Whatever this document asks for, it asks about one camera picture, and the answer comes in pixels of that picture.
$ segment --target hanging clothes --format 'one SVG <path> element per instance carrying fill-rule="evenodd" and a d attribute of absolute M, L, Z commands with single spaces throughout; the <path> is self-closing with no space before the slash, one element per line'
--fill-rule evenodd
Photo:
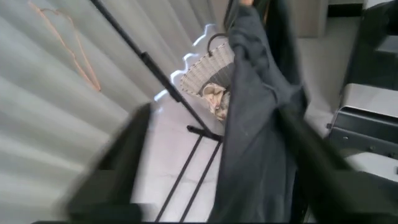
<path fill-rule="evenodd" d="M 289 222 L 295 162 L 279 106 L 307 107 L 285 2 L 271 1 L 267 35 L 253 7 L 239 6 L 229 44 L 231 98 L 213 209 L 208 222 Z"/>

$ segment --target white wicker basket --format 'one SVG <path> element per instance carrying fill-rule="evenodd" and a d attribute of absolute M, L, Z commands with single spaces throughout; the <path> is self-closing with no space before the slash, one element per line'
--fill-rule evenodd
<path fill-rule="evenodd" d="M 202 97 L 203 88 L 209 83 L 215 83 L 224 88 L 229 86 L 233 60 L 234 53 L 226 41 L 188 69 L 188 72 L 180 79 L 181 89 L 194 96 L 201 105 L 210 109 L 208 101 Z"/>

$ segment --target white curtain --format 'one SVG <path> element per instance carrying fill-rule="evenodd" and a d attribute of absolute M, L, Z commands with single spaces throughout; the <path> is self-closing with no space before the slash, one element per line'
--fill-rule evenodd
<path fill-rule="evenodd" d="M 163 90 L 89 0 L 0 0 L 0 223 L 62 218 L 60 201 L 136 106 Z M 104 0 L 165 74 L 213 22 L 208 1 Z M 78 40 L 90 64 L 85 63 Z"/>

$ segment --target white floor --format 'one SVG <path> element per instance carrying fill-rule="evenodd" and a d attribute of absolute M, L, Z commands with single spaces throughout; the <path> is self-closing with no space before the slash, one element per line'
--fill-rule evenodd
<path fill-rule="evenodd" d="M 331 122 L 337 109 L 339 91 L 358 25 L 359 18 L 333 18 L 328 20 L 325 37 L 298 40 L 303 76 L 310 97 L 306 119 L 321 135 L 327 133 L 326 124 Z M 206 124 L 214 132 L 222 134 L 222 125 L 189 96 L 184 96 Z M 147 204 L 146 221 L 155 219 L 195 145 L 198 136 L 187 131 L 188 124 L 195 125 L 196 122 L 181 104 L 174 102 L 169 95 L 159 100 L 132 198 L 135 203 Z M 201 141 L 161 221 L 180 220 L 216 144 L 206 138 Z M 186 222 L 207 220 L 215 196 L 220 154 L 221 150 L 211 165 Z"/>

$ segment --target clothing rack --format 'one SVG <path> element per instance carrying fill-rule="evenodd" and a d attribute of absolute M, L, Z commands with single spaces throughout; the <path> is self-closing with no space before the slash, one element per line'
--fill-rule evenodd
<path fill-rule="evenodd" d="M 168 194 L 155 220 L 156 222 L 160 220 L 164 213 L 203 137 L 218 142 L 180 219 L 180 222 L 183 222 L 223 142 L 223 136 L 214 134 L 209 130 L 195 110 L 154 63 L 149 54 L 138 49 L 101 2 L 99 0 L 90 1 L 148 66 L 173 99 L 184 105 L 201 125 L 201 128 L 187 126 L 188 131 L 199 135 L 199 137 Z M 130 203 L 130 199 L 150 114 L 150 104 L 141 106 L 119 137 L 113 142 L 110 150 L 95 166 L 88 178 L 81 183 L 67 205 L 69 223 L 141 222 L 142 210 L 138 204 Z M 355 172 L 338 155 L 332 145 L 324 141 L 301 117 L 297 116 L 293 107 L 285 105 L 279 108 L 279 122 L 287 133 L 287 144 L 293 146 L 291 153 L 294 155 L 298 166 L 300 183 L 303 185 L 304 194 L 319 223 L 341 223 L 341 221 L 397 223 L 398 215 L 395 212 L 395 206 L 388 198 L 383 196 L 377 186 L 370 181 L 367 174 Z"/>

